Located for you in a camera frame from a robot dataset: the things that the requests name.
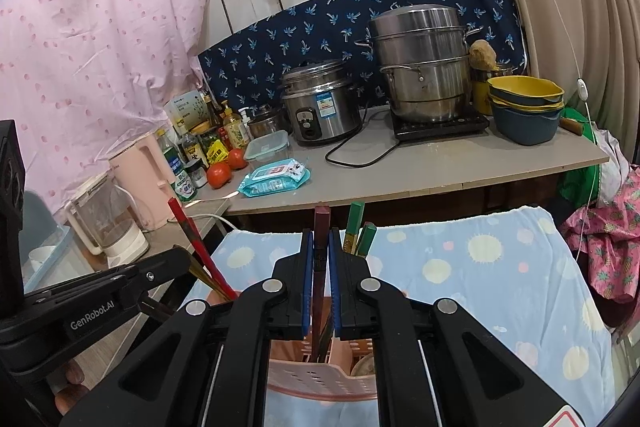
blue bedsheet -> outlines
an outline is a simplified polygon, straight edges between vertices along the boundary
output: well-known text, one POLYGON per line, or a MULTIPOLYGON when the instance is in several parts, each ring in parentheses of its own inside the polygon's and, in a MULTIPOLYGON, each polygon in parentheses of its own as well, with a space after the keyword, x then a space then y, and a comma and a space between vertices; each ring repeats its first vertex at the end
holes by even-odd
MULTIPOLYGON (((275 261, 299 246, 299 233, 232 232, 213 259, 233 288, 244 289, 268 278, 275 261)), ((412 299, 451 297, 462 304, 567 400, 586 427, 613 406, 610 334, 545 210, 382 228, 367 261, 374 277, 412 299)), ((208 292, 198 282, 185 302, 208 292)), ((377 415, 375 401, 330 403, 268 391, 265 426, 374 426, 377 415)))

pink plastic basket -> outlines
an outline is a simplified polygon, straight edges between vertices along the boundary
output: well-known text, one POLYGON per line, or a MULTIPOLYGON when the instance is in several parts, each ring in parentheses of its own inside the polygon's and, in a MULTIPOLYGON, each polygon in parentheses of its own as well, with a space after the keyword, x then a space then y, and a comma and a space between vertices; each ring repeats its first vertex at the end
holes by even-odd
MULTIPOLYGON (((219 304, 215 292, 207 298, 219 304)), ((322 304, 322 322, 331 310, 331 297, 322 304)), ((358 360, 372 353, 371 340, 331 341, 326 363, 309 362, 310 334, 302 341, 273 341, 269 360, 267 386, 279 393, 323 401, 361 401, 378 397, 375 375, 350 377, 358 360)))

yellow package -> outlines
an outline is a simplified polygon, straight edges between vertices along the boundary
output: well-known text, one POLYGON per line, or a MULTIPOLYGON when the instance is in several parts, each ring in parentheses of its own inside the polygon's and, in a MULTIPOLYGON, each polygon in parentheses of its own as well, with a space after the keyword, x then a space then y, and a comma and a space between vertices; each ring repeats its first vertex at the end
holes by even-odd
POLYGON ((223 162, 229 156, 229 151, 226 150, 226 147, 220 140, 216 140, 209 146, 209 150, 207 151, 207 160, 209 161, 209 165, 213 165, 214 163, 223 162))

white kettle base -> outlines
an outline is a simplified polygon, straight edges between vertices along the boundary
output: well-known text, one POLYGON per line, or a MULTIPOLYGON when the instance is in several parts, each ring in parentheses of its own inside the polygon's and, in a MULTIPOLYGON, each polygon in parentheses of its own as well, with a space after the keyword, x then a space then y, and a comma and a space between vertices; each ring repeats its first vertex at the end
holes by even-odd
POLYGON ((133 225, 125 235, 109 248, 104 249, 109 268, 133 263, 149 249, 149 243, 142 230, 133 225))

red chopstick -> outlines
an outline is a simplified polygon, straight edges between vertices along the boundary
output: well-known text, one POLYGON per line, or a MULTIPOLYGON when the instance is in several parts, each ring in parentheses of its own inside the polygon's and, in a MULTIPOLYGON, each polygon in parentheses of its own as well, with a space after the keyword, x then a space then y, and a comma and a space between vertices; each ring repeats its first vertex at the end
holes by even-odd
POLYGON ((184 235, 186 235, 187 239, 189 239, 193 250, 196 254, 198 254, 198 257, 207 268, 207 270, 209 270, 211 278, 220 286, 220 289, 224 292, 225 296, 229 300, 235 300, 237 296, 236 292, 234 292, 233 288, 229 286, 229 283, 226 282, 225 277, 222 275, 222 273, 220 273, 220 270, 218 270, 216 265, 213 263, 213 260, 211 259, 211 256, 207 251, 207 247, 204 246, 202 238, 200 237, 200 233, 198 232, 193 219, 185 215, 182 207, 180 206, 180 203, 178 203, 178 200, 176 200, 175 198, 171 198, 168 203, 169 208, 171 208, 171 211, 174 213, 175 219, 178 221, 178 224, 184 232, 184 235))

